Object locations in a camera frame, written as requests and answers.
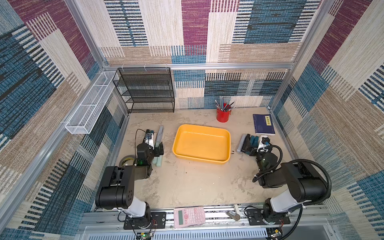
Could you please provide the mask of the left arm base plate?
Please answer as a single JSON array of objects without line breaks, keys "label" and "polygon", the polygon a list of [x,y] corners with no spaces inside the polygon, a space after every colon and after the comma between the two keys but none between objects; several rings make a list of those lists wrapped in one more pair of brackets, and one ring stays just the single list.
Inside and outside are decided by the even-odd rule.
[{"label": "left arm base plate", "polygon": [[166,212],[151,212],[145,214],[140,218],[131,218],[126,215],[124,221],[124,230],[150,230],[150,229],[164,229],[166,225],[167,213]]}]

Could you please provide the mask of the black pruning pliers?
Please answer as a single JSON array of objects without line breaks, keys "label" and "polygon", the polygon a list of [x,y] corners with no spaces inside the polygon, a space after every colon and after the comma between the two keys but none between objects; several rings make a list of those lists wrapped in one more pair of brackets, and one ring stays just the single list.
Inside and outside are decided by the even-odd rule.
[{"label": "black pruning pliers", "polygon": [[250,138],[251,138],[251,135],[250,134],[247,134],[247,137],[245,139],[245,142],[250,142]]}]

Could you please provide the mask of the yellow plastic storage tray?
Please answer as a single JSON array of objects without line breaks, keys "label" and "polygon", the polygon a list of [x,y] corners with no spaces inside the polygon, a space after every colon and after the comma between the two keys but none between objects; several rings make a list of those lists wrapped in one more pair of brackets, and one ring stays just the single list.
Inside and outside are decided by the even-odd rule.
[{"label": "yellow plastic storage tray", "polygon": [[231,134],[226,129],[184,124],[178,128],[174,155],[183,160],[223,165],[231,157]]}]

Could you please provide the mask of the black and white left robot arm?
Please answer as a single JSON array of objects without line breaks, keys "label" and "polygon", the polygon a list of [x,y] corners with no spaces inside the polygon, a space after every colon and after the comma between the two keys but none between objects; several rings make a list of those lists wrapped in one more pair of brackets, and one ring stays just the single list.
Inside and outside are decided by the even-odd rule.
[{"label": "black and white left robot arm", "polygon": [[96,207],[120,210],[132,228],[147,228],[154,224],[156,219],[151,214],[149,204],[134,196],[134,188],[136,180],[150,177],[154,158],[163,154],[162,143],[155,147],[141,143],[137,146],[137,155],[131,165],[106,167],[96,193]]}]

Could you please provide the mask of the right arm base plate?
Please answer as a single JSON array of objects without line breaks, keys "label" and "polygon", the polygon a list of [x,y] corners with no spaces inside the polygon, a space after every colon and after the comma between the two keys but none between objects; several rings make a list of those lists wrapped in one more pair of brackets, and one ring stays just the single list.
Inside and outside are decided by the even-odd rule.
[{"label": "right arm base plate", "polygon": [[291,223],[288,213],[268,213],[263,209],[249,208],[245,210],[245,215],[251,226],[289,225]]}]

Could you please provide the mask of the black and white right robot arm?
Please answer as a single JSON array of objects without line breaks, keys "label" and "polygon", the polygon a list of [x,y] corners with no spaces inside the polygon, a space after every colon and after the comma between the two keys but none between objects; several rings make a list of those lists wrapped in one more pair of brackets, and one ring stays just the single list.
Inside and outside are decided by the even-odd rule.
[{"label": "black and white right robot arm", "polygon": [[239,151],[256,158],[258,173],[253,183],[264,189],[287,186],[282,194],[265,200],[261,209],[246,207],[250,225],[289,223],[288,214],[305,206],[317,205],[331,196],[332,181],[320,164],[306,159],[283,162],[283,151],[263,138],[258,145],[245,141]]}]

